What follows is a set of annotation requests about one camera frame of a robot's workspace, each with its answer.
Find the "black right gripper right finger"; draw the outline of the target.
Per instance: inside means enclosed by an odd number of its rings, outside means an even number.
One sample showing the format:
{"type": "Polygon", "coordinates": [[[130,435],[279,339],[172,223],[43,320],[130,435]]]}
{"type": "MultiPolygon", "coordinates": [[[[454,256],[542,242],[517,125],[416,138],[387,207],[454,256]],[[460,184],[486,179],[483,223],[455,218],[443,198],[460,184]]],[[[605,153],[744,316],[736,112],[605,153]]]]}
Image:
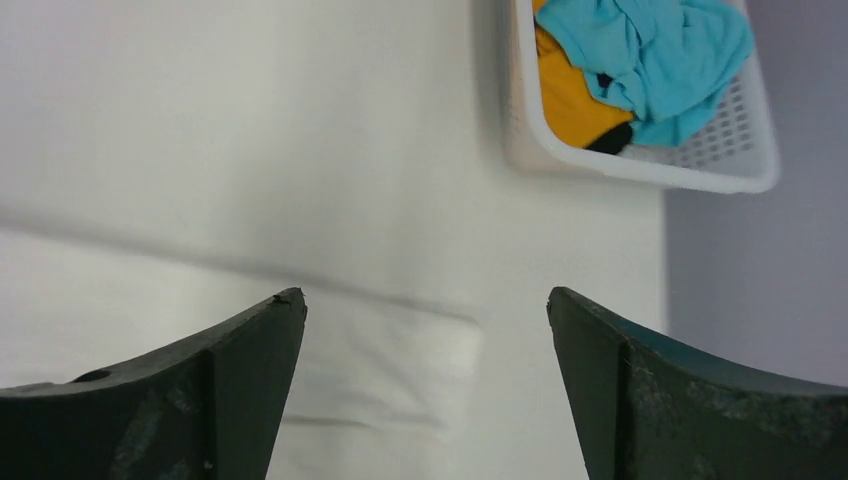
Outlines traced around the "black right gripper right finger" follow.
{"type": "Polygon", "coordinates": [[[847,391],[747,367],[565,287],[547,303],[592,479],[843,479],[847,391]]]}

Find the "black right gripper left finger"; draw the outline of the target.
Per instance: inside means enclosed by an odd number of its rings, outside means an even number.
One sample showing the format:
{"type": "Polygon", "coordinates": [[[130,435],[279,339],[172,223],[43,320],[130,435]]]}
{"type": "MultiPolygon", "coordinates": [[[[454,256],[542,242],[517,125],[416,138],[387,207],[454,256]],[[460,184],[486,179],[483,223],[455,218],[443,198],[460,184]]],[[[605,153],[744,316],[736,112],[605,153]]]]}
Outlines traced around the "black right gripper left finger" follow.
{"type": "Polygon", "coordinates": [[[262,479],[307,318],[298,288],[64,384],[1,392],[5,479],[262,479]]]}

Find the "white t-shirt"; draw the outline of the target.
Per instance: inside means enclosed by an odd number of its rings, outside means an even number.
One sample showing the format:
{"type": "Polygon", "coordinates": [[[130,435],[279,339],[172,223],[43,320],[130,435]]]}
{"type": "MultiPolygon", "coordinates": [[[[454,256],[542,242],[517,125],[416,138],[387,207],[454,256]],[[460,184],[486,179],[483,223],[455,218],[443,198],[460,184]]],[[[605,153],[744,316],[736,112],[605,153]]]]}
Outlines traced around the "white t-shirt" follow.
{"type": "MultiPolygon", "coordinates": [[[[1,383],[65,383],[292,286],[5,232],[1,383]]],[[[482,331],[467,318],[304,288],[304,340],[272,479],[450,479],[482,331]]]]}

